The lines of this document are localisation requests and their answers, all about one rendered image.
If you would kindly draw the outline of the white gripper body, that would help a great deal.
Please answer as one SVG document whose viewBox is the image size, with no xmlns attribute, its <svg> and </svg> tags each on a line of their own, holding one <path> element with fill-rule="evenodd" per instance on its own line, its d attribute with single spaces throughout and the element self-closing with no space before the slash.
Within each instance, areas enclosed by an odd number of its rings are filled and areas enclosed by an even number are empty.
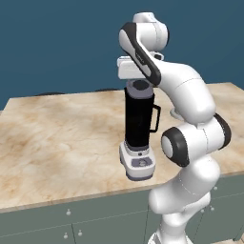
<svg viewBox="0 0 244 244">
<path fill-rule="evenodd" d="M 120 56 L 117 59 L 117 68 L 120 79 L 145 79 L 144 74 L 129 56 Z"/>
</svg>

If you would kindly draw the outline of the white plate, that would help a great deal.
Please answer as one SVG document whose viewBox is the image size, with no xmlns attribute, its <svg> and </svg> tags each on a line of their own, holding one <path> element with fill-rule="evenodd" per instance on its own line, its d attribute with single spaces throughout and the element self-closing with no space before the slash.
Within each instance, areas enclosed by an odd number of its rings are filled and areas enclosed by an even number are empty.
<svg viewBox="0 0 244 244">
<path fill-rule="evenodd" d="M 180 120 L 180 121 L 184 120 L 184 118 L 177 112 L 177 110 L 175 108 L 172 108 L 170 110 L 170 115 L 177 120 Z"/>
</svg>

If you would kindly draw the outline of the white blender base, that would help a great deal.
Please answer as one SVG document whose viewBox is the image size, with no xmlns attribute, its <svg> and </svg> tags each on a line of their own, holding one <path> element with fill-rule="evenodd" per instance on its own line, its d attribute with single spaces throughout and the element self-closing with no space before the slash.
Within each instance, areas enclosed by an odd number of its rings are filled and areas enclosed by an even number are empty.
<svg viewBox="0 0 244 244">
<path fill-rule="evenodd" d="M 120 162 L 124 166 L 126 176 L 132 181 L 142 181 L 153 177 L 155 157 L 153 149 L 136 147 L 132 151 L 125 141 L 119 145 Z"/>
</svg>

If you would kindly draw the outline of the grey-green cupboard door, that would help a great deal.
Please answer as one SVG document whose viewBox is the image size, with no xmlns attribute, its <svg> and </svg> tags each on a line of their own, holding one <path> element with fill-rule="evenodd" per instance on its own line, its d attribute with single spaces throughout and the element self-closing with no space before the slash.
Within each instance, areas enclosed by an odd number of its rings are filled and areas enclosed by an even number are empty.
<svg viewBox="0 0 244 244">
<path fill-rule="evenodd" d="M 204 209 L 193 244 L 238 240 L 244 226 L 244 193 L 215 198 Z"/>
<path fill-rule="evenodd" d="M 76 244 L 143 244 L 147 212 L 125 213 L 72 225 Z"/>
<path fill-rule="evenodd" d="M 75 244 L 71 225 L 0 237 L 0 244 Z"/>
</svg>

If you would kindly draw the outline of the grey blender lid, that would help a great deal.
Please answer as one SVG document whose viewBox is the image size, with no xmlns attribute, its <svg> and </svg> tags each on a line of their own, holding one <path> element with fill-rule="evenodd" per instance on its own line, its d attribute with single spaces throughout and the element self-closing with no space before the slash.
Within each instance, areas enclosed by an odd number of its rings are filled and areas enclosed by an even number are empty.
<svg viewBox="0 0 244 244">
<path fill-rule="evenodd" d="M 130 97 L 135 99 L 151 98 L 153 96 L 153 85 L 145 80 L 129 80 L 126 84 Z"/>
</svg>

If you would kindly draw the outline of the grey-green narrow drawer front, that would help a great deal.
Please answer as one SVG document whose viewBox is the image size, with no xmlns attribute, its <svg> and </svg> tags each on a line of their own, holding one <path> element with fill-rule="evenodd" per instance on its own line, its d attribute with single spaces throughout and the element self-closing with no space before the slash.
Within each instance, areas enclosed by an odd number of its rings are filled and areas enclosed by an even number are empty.
<svg viewBox="0 0 244 244">
<path fill-rule="evenodd" d="M 244 174 L 222 175 L 215 186 L 218 189 L 211 190 L 212 199 L 244 193 Z"/>
</svg>

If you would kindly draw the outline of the black blender jar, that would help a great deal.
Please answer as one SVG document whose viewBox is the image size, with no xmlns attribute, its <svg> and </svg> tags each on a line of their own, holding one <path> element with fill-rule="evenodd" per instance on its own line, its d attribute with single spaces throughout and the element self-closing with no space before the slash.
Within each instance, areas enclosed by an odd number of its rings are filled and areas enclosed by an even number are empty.
<svg viewBox="0 0 244 244">
<path fill-rule="evenodd" d="M 153 109 L 157 109 L 155 129 L 151 129 Z M 125 88 L 125 141 L 131 151 L 149 148 L 151 132 L 157 132 L 161 108 L 154 104 L 152 88 L 144 91 Z"/>
</svg>

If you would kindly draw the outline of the grey-green wide drawer front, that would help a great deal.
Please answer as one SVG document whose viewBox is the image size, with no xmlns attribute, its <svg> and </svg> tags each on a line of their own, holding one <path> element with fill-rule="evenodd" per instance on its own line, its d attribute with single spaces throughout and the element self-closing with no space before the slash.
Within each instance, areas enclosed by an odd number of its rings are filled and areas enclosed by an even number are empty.
<svg viewBox="0 0 244 244">
<path fill-rule="evenodd" d="M 148 195 L 148 191 L 122 193 L 52 206 L 0 213 L 0 236 L 146 211 Z M 71 210 L 71 215 L 66 215 L 67 209 Z"/>
</svg>

